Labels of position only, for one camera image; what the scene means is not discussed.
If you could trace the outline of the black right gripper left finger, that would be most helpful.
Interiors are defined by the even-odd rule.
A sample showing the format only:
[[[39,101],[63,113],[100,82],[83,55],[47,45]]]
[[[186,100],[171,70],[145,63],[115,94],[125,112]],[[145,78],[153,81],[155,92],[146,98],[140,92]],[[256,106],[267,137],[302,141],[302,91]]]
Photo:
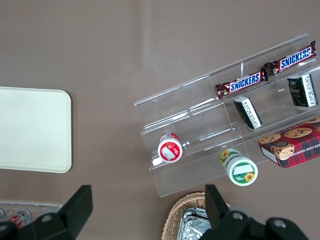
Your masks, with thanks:
[[[57,213],[39,216],[29,225],[0,224],[2,240],[75,240],[93,211],[92,186],[82,185]]]

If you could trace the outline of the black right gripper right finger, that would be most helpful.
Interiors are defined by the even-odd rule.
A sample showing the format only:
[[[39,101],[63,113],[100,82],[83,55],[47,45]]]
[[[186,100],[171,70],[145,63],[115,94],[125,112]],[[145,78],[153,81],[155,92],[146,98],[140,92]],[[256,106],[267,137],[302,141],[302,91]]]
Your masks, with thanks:
[[[307,240],[308,237],[291,220],[271,217],[259,223],[242,211],[230,210],[214,184],[205,186],[205,211],[211,229],[202,240]]]

